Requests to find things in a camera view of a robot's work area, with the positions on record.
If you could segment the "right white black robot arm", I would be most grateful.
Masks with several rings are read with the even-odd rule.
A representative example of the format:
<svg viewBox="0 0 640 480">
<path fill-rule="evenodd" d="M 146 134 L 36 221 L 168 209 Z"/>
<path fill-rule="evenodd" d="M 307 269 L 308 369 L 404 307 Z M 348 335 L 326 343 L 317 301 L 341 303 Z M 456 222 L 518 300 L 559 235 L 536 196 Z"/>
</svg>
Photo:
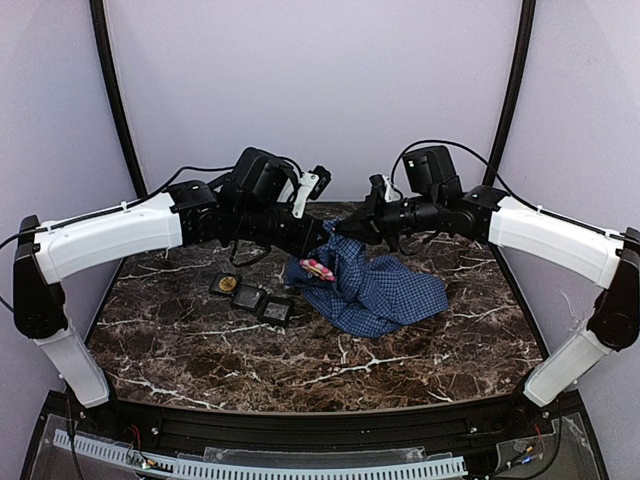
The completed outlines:
<svg viewBox="0 0 640 480">
<path fill-rule="evenodd" d="M 464 191 L 449 153 L 452 142 L 420 140 L 397 159 L 412 192 L 374 175 L 371 191 L 337 233 L 399 250 L 401 236 L 428 231 L 521 251 L 570 270 L 601 288 L 594 313 L 521 388 L 525 403 L 544 407 L 612 351 L 639 338 L 639 233 L 595 227 L 534 206 L 508 186 Z"/>
</svg>

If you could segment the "blue checkered shirt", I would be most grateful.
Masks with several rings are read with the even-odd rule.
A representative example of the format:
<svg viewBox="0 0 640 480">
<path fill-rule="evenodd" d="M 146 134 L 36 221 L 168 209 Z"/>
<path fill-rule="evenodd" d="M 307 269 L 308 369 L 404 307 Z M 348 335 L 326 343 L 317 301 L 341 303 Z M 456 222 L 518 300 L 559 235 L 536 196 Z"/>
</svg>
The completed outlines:
<svg viewBox="0 0 640 480">
<path fill-rule="evenodd" d="M 363 242 L 334 231 L 338 223 L 337 218 L 323 222 L 329 242 L 311 252 L 334 279 L 320 279 L 291 256 L 285 280 L 334 327 L 358 337 L 379 338 L 449 308 L 440 278 L 415 272 L 393 255 L 368 258 Z"/>
</svg>

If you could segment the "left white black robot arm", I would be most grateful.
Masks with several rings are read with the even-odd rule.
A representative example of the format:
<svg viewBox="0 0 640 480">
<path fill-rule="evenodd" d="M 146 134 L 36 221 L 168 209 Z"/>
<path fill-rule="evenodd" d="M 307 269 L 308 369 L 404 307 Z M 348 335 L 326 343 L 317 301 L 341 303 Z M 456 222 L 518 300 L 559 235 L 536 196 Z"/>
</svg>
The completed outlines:
<svg viewBox="0 0 640 480">
<path fill-rule="evenodd" d="M 112 388 L 65 311 L 63 279 L 97 265 L 155 250 L 209 241 L 252 242 L 297 258 L 326 243 L 321 220 L 306 214 L 331 180 L 317 166 L 304 172 L 292 160 L 245 149 L 218 178 L 165 185 L 145 198 L 66 220 L 22 220 L 13 262 L 13 301 L 7 308 L 19 332 L 34 341 L 88 409 L 110 403 Z"/>
</svg>

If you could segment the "gold round brooch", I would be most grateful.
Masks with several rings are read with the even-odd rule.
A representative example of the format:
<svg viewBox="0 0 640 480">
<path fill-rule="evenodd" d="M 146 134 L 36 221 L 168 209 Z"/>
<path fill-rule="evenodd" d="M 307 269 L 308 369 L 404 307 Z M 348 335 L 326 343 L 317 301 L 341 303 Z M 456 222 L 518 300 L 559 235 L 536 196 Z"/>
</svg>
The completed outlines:
<svg viewBox="0 0 640 480">
<path fill-rule="evenodd" d="M 233 292 L 238 284 L 238 280 L 234 276 L 223 276 L 218 281 L 218 289 L 220 292 Z"/>
</svg>

